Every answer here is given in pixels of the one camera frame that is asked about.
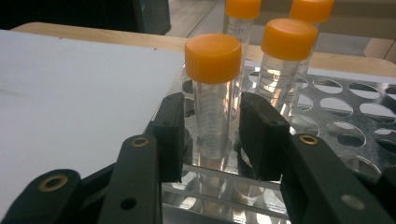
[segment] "brass screw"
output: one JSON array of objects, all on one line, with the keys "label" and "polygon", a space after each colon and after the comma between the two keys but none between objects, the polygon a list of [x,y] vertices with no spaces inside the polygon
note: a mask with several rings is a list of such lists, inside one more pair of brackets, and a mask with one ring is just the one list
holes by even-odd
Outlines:
[{"label": "brass screw", "polygon": [[63,187],[68,181],[67,175],[51,175],[40,183],[38,189],[43,192],[51,192]]},{"label": "brass screw", "polygon": [[318,144],[318,139],[316,137],[313,137],[310,135],[301,135],[300,141],[302,141],[308,145],[311,145],[311,146],[315,146]]},{"label": "brass screw", "polygon": [[133,147],[143,147],[149,143],[149,140],[147,138],[136,138],[132,141],[132,146]]}]

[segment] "orange cap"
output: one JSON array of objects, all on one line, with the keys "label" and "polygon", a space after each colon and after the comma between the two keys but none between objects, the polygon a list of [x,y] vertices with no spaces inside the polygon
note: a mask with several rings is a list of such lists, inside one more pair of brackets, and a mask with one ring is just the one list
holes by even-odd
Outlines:
[{"label": "orange cap", "polygon": [[260,13],[262,0],[227,0],[225,14],[238,19],[255,19]]},{"label": "orange cap", "polygon": [[196,82],[220,84],[238,76],[242,47],[230,35],[198,35],[184,48],[187,75]]},{"label": "orange cap", "polygon": [[305,21],[275,19],[265,25],[262,51],[286,61],[306,59],[314,47],[318,29]]},{"label": "orange cap", "polygon": [[307,22],[324,22],[330,18],[334,0],[293,0],[290,17]]}]

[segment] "screw hole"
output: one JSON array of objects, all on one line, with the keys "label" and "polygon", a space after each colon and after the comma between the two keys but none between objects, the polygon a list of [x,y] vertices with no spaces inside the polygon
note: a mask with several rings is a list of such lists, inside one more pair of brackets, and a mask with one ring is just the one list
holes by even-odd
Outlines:
[{"label": "screw hole", "polygon": [[132,141],[132,146],[133,147],[143,147],[149,143],[149,140],[147,138],[136,138],[134,141]]},{"label": "screw hole", "polygon": [[300,141],[302,141],[308,145],[311,145],[311,146],[318,144],[318,139],[316,137],[309,136],[309,135],[301,135]]},{"label": "screw hole", "polygon": [[66,175],[52,175],[47,177],[43,182],[40,183],[38,189],[43,192],[51,192],[56,189],[63,187],[68,181]]},{"label": "screw hole", "polygon": [[364,202],[352,194],[344,194],[341,200],[352,209],[362,211],[365,208]]},{"label": "screw hole", "polygon": [[125,210],[125,211],[131,210],[136,206],[136,200],[133,198],[124,199],[121,202],[120,206],[121,206],[122,210]]}]

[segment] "white paper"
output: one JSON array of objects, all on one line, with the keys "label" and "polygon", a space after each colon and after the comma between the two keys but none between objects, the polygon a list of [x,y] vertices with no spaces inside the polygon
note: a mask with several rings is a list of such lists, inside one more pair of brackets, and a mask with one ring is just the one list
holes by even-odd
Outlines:
[{"label": "white paper", "polygon": [[114,162],[183,63],[182,52],[0,31],[0,217],[39,175]]}]

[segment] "clear plastic tube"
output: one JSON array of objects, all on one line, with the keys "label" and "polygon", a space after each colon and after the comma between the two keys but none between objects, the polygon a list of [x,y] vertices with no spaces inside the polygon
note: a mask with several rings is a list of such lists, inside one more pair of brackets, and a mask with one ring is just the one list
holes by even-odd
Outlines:
[{"label": "clear plastic tube", "polygon": [[224,21],[226,35],[237,38],[242,46],[241,67],[239,75],[233,80],[233,113],[236,119],[239,112],[240,93],[244,80],[245,59],[248,51],[251,27],[253,21],[260,14],[261,0],[227,0],[225,4],[226,20]]},{"label": "clear plastic tube", "polygon": [[194,92],[200,166],[224,167],[230,146],[233,80],[240,71],[241,52],[239,41],[229,35],[200,35],[186,43],[186,73]]},{"label": "clear plastic tube", "polygon": [[281,114],[295,84],[297,67],[308,58],[317,35],[318,29],[304,21],[275,19],[265,25],[262,66],[255,93],[271,102]]},{"label": "clear plastic tube", "polygon": [[[320,23],[312,23],[317,29],[319,29]],[[299,62],[293,81],[290,83],[290,90],[285,100],[285,104],[280,110],[280,114],[287,118],[293,113],[293,108],[297,106],[299,100],[299,91],[305,83],[306,74],[308,73],[309,63],[311,62],[312,55],[314,53],[315,45],[317,44],[318,38],[316,38],[314,47],[311,50],[308,58]]]},{"label": "clear plastic tube", "polygon": [[264,53],[255,93],[267,99],[280,112],[298,64],[298,61],[280,60]]},{"label": "clear plastic tube", "polygon": [[205,84],[193,81],[199,153],[210,159],[222,159],[229,148],[232,82]]}]

